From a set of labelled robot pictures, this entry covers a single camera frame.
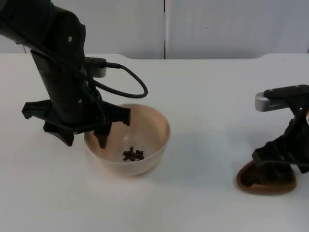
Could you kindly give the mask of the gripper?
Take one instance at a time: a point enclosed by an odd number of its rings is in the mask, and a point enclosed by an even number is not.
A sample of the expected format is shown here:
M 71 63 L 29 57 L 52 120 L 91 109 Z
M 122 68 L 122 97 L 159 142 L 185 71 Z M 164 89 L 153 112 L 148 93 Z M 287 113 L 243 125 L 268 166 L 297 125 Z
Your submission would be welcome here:
M 105 64 L 102 58 L 83 58 L 74 72 L 60 62 L 39 52 L 31 56 L 48 93 L 49 99 L 25 103 L 22 114 L 44 121 L 43 130 L 72 146 L 74 135 L 93 131 L 99 147 L 105 149 L 112 124 L 130 125 L 131 110 L 104 101 L 96 86 L 82 79 Z
M 303 108 L 289 122 L 283 135 L 257 148 L 252 154 L 256 166 L 263 166 L 270 182 L 291 182 L 296 165 L 302 174 L 309 172 L 308 110 Z

